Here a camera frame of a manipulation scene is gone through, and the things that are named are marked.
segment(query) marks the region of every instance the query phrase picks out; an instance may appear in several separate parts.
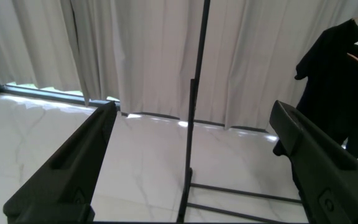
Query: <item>black vertical pole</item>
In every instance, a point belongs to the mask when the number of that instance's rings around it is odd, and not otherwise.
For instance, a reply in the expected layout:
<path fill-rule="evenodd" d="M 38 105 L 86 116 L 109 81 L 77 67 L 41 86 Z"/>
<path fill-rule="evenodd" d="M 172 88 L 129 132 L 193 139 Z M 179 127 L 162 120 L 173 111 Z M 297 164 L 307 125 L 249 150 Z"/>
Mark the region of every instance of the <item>black vertical pole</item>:
<path fill-rule="evenodd" d="M 183 186 L 183 193 L 178 212 L 178 223 L 185 221 L 186 206 L 189 197 L 191 176 L 193 170 L 190 167 L 191 160 L 191 143 L 193 141 L 194 115 L 196 111 L 196 101 L 198 94 L 198 85 L 200 83 L 201 65 L 203 64 L 204 44 L 206 35 L 206 26 L 208 23 L 210 0 L 204 0 L 203 18 L 201 21 L 200 41 L 198 42 L 197 64 L 195 78 L 190 81 L 190 99 L 189 99 L 189 113 L 187 126 L 187 145 L 186 145 L 186 166 L 185 166 L 185 185 Z"/>

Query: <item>horizontal metal bar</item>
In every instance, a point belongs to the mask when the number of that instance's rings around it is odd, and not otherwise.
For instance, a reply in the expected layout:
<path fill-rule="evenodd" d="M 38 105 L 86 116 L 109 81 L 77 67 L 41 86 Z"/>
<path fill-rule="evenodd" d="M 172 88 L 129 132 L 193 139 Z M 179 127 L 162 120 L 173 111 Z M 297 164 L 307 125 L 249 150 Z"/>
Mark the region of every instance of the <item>horizontal metal bar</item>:
<path fill-rule="evenodd" d="M 297 199 L 278 197 L 278 196 L 273 196 L 273 195 L 258 194 L 258 193 L 252 193 L 252 192 L 245 192 L 245 191 L 241 191 L 241 190 L 225 189 L 222 187 L 213 187 L 213 186 L 208 186 L 208 185 L 203 185 L 203 184 L 191 183 L 190 187 L 198 187 L 198 188 L 208 189 L 208 190 L 217 190 L 220 192 L 241 194 L 241 195 L 247 195 L 247 196 L 253 196 L 253 197 L 261 197 L 261 198 L 267 198 L 267 199 L 273 199 L 273 200 L 280 200 L 283 202 L 292 202 L 292 203 L 302 204 L 302 201 L 297 200 Z"/>
<path fill-rule="evenodd" d="M 218 208 L 212 208 L 212 207 L 208 207 L 208 206 L 204 206 L 204 205 L 197 205 L 194 203 L 187 203 L 187 207 L 203 209 L 203 210 L 207 210 L 210 212 L 217 212 L 217 213 L 222 213 L 225 215 L 231 215 L 231 216 L 240 217 L 240 218 L 247 218 L 250 220 L 255 220 L 255 221 L 260 221 L 260 222 L 265 222 L 265 223 L 284 223 L 284 222 L 280 222 L 280 221 L 276 221 L 276 220 L 271 220 L 268 218 L 260 218 L 260 217 L 255 217 L 253 215 L 246 215 L 246 214 L 237 213 L 237 212 L 230 212 L 230 211 L 226 211 L 226 210 L 222 210 L 222 209 L 218 209 Z"/>

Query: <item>hanging clothes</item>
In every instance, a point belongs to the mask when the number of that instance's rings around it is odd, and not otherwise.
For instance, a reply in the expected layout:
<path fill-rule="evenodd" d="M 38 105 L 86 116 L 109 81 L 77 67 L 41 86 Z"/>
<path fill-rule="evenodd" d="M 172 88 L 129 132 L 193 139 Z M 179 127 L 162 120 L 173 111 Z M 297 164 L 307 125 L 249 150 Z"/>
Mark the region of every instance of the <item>hanging clothes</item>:
<path fill-rule="evenodd" d="M 296 107 L 358 158 L 358 25 L 349 20 L 324 31 L 296 66 L 296 80 L 308 77 Z M 273 152 L 284 153 L 280 142 Z"/>

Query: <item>black metal clothing rack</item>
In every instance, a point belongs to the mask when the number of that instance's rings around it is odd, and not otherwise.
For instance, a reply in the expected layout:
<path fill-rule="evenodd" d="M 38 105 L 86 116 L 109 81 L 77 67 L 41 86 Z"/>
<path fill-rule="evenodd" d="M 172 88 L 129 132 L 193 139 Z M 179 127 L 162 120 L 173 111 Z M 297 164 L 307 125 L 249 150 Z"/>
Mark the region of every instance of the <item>black metal clothing rack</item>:
<path fill-rule="evenodd" d="M 206 28 L 207 28 L 207 23 L 208 23 L 209 5 L 210 5 L 210 0 L 204 0 L 203 18 L 201 21 L 201 31 L 200 31 L 200 41 L 198 44 L 198 53 L 197 53 L 196 73 L 195 73 L 195 78 L 191 79 L 191 81 L 190 81 L 190 99 L 189 99 L 188 126 L 187 126 L 187 144 L 186 144 L 185 184 L 183 186 L 183 193 L 181 196 L 177 223 L 183 223 L 185 221 L 186 207 L 193 207 L 193 208 L 207 210 L 210 212 L 217 212 L 217 213 L 222 213 L 222 214 L 226 214 L 226 215 L 232 215 L 235 217 L 247 218 L 247 219 L 255 220 L 255 221 L 259 221 L 259 222 L 282 223 L 282 222 L 279 222 L 276 220 L 255 217 L 252 215 L 231 212 L 231 211 L 227 211 L 227 210 L 222 210 L 222 209 L 213 208 L 213 207 L 207 207 L 204 205 L 198 205 L 198 204 L 188 202 L 190 187 L 197 187 L 197 188 L 208 189 L 208 190 L 217 190 L 220 192 L 227 192 L 227 193 L 232 193 L 232 194 L 240 194 L 240 195 L 246 195 L 246 196 L 252 196 L 252 197 L 274 199 L 274 200 L 279 200 L 282 202 L 291 202 L 291 203 L 302 204 L 301 200 L 292 199 L 292 198 L 277 197 L 277 196 L 273 196 L 273 195 L 257 194 L 257 193 L 252 193 L 252 192 L 245 192 L 245 191 L 240 191 L 240 190 L 232 190 L 232 189 L 225 189 L 225 188 L 221 188 L 221 187 L 213 187 L 213 186 L 208 186 L 208 185 L 203 185 L 203 184 L 191 183 L 191 176 L 193 175 L 193 169 L 190 167 L 191 144 L 193 142 L 194 116 L 195 116 L 195 109 L 196 109 L 196 102 L 197 102 L 198 86 L 200 83 L 201 65 L 203 63 L 203 52 L 204 52 Z"/>

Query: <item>white marble floor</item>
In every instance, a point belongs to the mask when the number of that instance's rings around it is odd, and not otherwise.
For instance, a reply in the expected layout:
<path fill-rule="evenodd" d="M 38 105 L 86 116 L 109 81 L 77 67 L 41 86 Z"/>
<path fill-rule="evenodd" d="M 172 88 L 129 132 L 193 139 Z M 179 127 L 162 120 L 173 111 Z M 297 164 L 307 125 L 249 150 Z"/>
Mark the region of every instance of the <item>white marble floor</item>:
<path fill-rule="evenodd" d="M 94 108 L 0 95 L 0 223 L 5 201 L 52 155 Z M 196 124 L 192 182 L 298 198 L 275 136 Z M 98 221 L 174 222 L 183 187 L 186 123 L 117 116 L 95 189 Z M 189 201 L 285 222 L 306 222 L 303 207 L 191 189 Z M 188 208 L 187 222 L 251 222 Z"/>

